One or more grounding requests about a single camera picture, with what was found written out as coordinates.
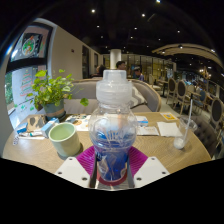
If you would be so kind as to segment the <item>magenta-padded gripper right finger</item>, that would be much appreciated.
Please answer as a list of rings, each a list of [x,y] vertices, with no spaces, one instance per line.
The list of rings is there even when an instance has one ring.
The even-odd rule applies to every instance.
[[[156,157],[147,157],[137,148],[129,150],[127,179],[130,188],[140,188],[169,175]]]

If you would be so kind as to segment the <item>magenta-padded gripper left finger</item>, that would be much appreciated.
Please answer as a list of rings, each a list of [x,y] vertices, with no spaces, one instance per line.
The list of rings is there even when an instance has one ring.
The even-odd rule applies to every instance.
[[[76,157],[68,157],[55,174],[84,188],[94,188],[97,177],[97,160],[91,146]]]

